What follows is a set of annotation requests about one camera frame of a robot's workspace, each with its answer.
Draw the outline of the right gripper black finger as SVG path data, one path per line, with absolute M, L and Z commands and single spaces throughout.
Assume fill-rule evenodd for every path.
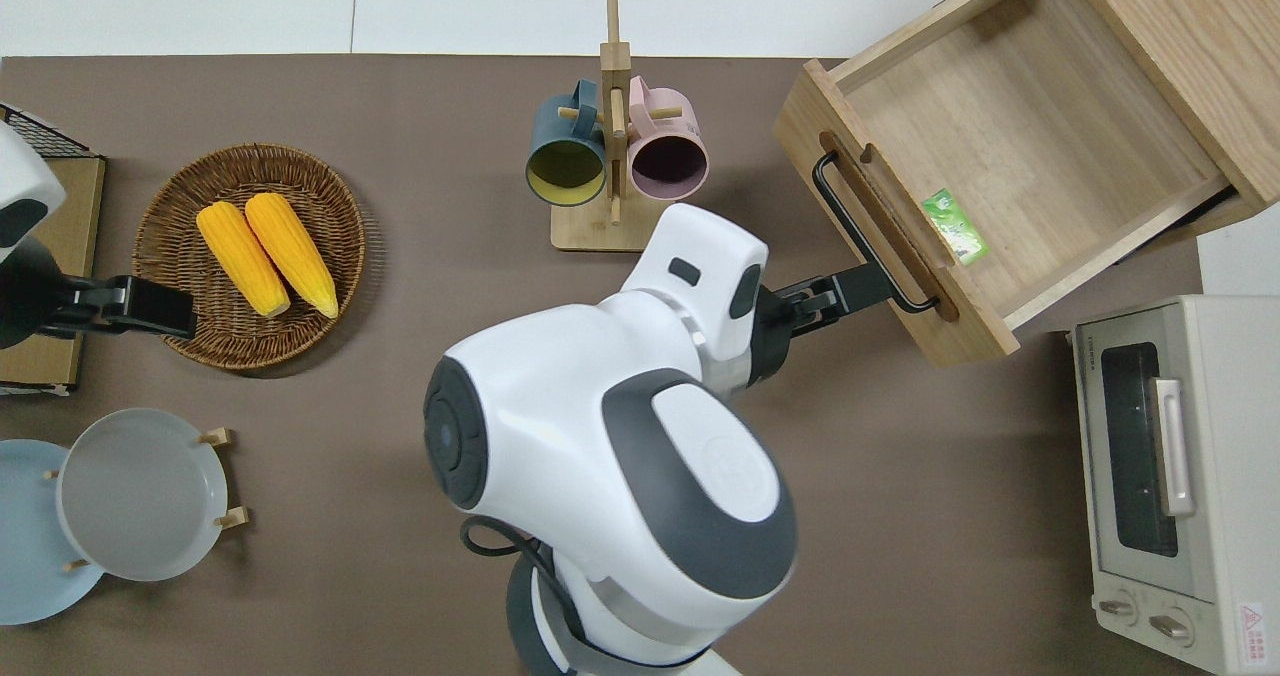
M 864 310 L 891 301 L 895 296 L 892 280 L 876 262 L 861 262 L 829 277 L 835 303 L 840 310 Z

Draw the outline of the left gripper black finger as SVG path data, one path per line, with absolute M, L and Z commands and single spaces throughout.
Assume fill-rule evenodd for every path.
M 192 294 L 155 280 L 129 277 L 128 315 L 131 316 L 193 316 Z
M 128 309 L 128 323 L 138 332 L 179 341 L 189 341 L 197 335 L 198 316 L 195 303 L 132 303 Z

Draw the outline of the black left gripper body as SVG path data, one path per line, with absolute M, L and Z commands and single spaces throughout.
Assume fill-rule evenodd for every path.
M 119 323 L 109 307 L 123 306 L 131 277 L 90 279 L 64 277 L 54 287 L 51 310 L 45 316 L 45 335 L 76 338 L 81 333 L 122 334 L 131 325 Z

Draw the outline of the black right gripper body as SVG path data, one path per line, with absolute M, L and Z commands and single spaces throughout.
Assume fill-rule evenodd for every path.
M 842 318 L 842 301 L 833 278 L 799 280 L 777 291 L 790 324 L 790 335 L 801 337 Z

